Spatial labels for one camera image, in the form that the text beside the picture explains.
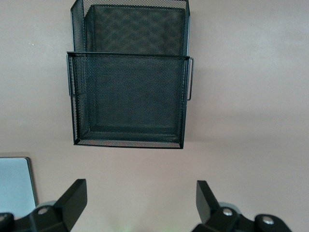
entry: black mesh wall organizer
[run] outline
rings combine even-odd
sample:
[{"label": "black mesh wall organizer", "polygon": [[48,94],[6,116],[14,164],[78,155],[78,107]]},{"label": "black mesh wall organizer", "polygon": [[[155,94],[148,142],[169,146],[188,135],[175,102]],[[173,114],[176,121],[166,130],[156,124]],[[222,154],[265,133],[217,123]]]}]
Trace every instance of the black mesh wall organizer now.
[{"label": "black mesh wall organizer", "polygon": [[77,0],[71,17],[74,144],[183,148],[188,0]]}]

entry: metal handle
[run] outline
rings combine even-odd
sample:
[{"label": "metal handle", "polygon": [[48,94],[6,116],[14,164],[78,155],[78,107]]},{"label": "metal handle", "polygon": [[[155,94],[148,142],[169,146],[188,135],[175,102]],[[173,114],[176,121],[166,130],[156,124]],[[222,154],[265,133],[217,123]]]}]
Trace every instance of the metal handle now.
[{"label": "metal handle", "polygon": [[194,59],[193,58],[189,58],[189,61],[192,61],[192,67],[191,67],[191,82],[190,82],[190,93],[189,93],[189,98],[187,99],[187,101],[191,100],[192,97],[192,84],[193,84],[193,70],[194,70]]}]

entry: black metal mesh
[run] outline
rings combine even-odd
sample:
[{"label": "black metal mesh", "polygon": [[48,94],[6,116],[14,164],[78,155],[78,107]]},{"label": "black metal mesh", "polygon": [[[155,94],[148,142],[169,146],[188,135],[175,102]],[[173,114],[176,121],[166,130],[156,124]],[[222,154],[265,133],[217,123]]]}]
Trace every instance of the black metal mesh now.
[{"label": "black metal mesh", "polygon": [[77,0],[74,51],[186,56],[188,0]]},{"label": "black metal mesh", "polygon": [[74,141],[182,148],[188,57],[69,53]]}]

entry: black clamp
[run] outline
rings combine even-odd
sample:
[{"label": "black clamp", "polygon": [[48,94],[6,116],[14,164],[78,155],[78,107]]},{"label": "black clamp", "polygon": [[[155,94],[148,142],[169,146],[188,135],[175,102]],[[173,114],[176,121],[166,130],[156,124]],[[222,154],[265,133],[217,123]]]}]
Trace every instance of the black clamp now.
[{"label": "black clamp", "polygon": [[86,205],[86,180],[79,179],[52,206],[34,209],[18,220],[11,213],[0,213],[0,232],[69,232]]},{"label": "black clamp", "polygon": [[220,207],[206,181],[197,182],[197,210],[202,220],[193,232],[292,232],[278,217],[260,214],[254,221]]}]

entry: beige wall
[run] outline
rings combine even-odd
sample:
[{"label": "beige wall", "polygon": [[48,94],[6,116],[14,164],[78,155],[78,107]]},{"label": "beige wall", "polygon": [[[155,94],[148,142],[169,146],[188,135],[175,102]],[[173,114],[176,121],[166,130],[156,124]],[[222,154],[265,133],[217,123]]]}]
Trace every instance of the beige wall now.
[{"label": "beige wall", "polygon": [[73,3],[0,1],[0,155],[32,159],[40,202],[86,178],[74,232],[190,232],[201,179],[250,219],[270,213],[308,230],[307,0],[190,0],[184,150],[73,146]]}]

